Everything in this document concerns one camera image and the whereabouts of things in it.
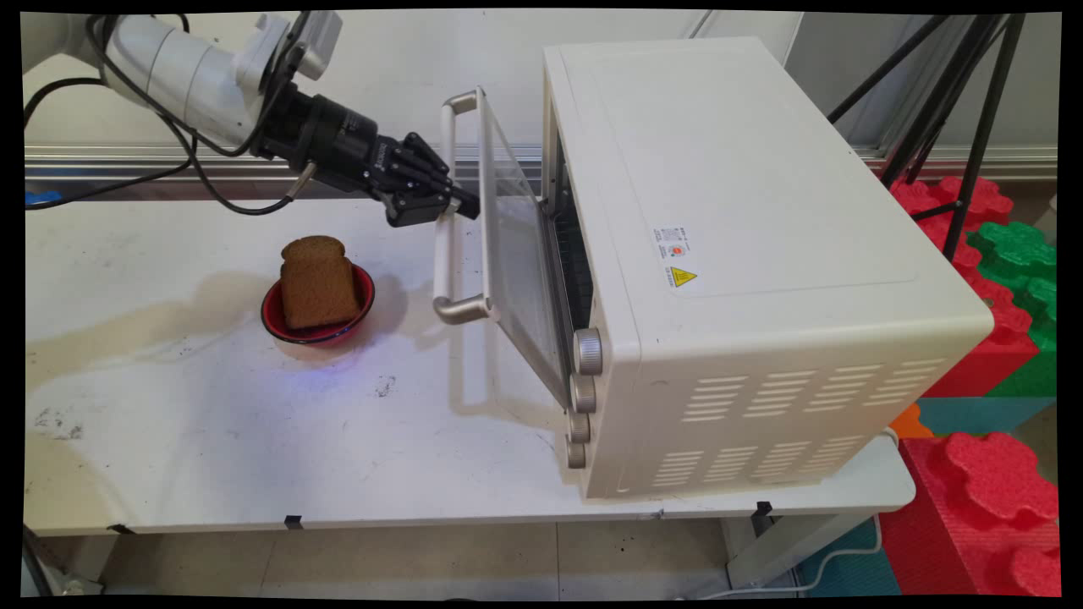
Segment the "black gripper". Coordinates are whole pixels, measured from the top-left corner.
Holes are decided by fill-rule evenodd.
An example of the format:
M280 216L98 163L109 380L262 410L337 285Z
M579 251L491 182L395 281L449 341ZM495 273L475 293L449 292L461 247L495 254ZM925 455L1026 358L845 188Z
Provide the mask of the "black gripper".
M382 189L371 183L371 176L384 173L389 150L393 150L395 173L418 184L449 185L386 194L389 225L434 222L446 211L471 220L481 213L477 194L453 184L448 164L420 134L410 132L397 143L379 134L375 121L319 94L309 96L293 82L283 86L252 141L255 156L282 158L295 173L313 163L312 177L321 184L374 200L382 198Z

